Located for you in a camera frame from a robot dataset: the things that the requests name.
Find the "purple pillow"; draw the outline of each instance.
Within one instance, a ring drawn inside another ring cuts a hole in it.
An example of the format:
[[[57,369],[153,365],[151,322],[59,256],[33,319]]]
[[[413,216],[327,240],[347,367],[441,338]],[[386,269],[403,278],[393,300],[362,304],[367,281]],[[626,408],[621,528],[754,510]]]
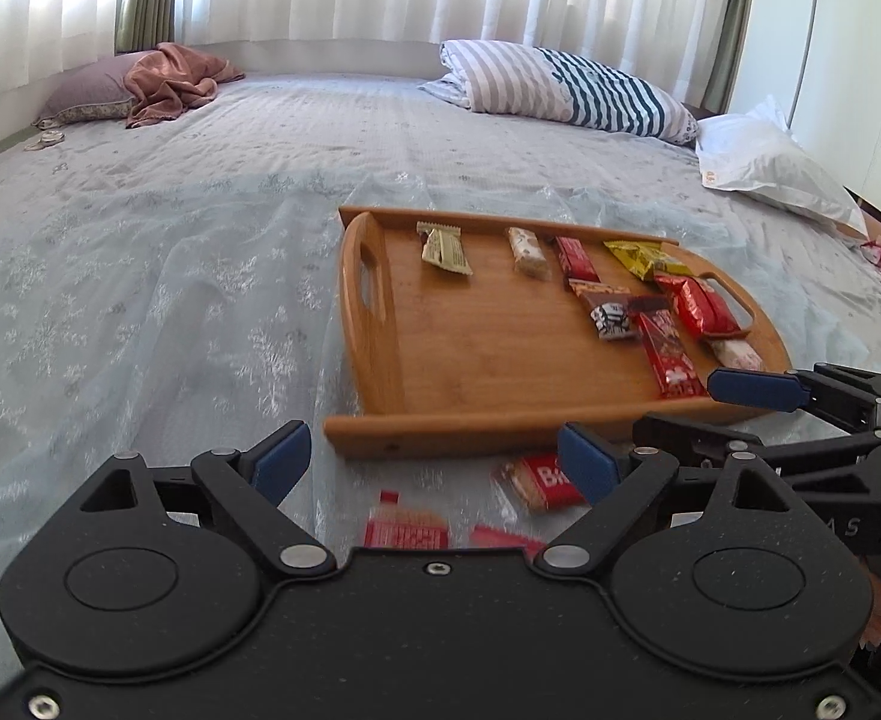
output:
[[[124,76],[149,53],[106,56],[70,74],[44,103],[34,126],[50,129],[94,119],[127,119],[134,96],[125,88]]]

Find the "white wardrobe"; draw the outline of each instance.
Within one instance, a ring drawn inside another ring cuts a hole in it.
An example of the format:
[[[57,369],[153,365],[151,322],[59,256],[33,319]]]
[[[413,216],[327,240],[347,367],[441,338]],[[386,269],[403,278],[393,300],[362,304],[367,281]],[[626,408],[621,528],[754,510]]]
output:
[[[801,145],[881,210],[881,0],[753,0],[730,111],[768,94]]]

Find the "blue gripper pad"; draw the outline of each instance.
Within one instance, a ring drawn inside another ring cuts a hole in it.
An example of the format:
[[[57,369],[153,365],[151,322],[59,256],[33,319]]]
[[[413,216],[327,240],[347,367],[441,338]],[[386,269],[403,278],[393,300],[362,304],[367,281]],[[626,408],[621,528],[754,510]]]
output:
[[[759,373],[719,367],[708,376],[708,394],[721,403],[792,412],[804,408],[810,392],[789,373]]]
[[[299,420],[290,420],[259,445],[245,452],[239,470],[242,476],[250,480],[252,488],[271,504],[279,506],[310,464],[311,430]]]
[[[558,432],[558,466],[591,506],[621,482],[615,458],[583,437],[570,422]]]

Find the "brown cloth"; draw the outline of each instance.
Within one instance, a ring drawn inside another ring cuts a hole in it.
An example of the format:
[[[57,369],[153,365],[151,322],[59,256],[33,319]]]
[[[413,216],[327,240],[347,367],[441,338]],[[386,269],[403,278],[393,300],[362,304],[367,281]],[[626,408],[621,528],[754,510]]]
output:
[[[124,76],[125,87],[135,97],[127,127],[173,121],[188,108],[216,98],[218,83],[243,77],[226,59],[177,43],[159,43]]]

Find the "striped blanket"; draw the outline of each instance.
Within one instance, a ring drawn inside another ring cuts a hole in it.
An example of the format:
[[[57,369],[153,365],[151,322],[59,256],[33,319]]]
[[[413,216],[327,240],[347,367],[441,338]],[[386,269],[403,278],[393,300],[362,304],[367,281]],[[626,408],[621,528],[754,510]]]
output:
[[[450,70],[420,88],[477,113],[509,113],[629,132],[678,146],[697,135],[687,108],[647,81],[571,53],[495,40],[448,40]]]

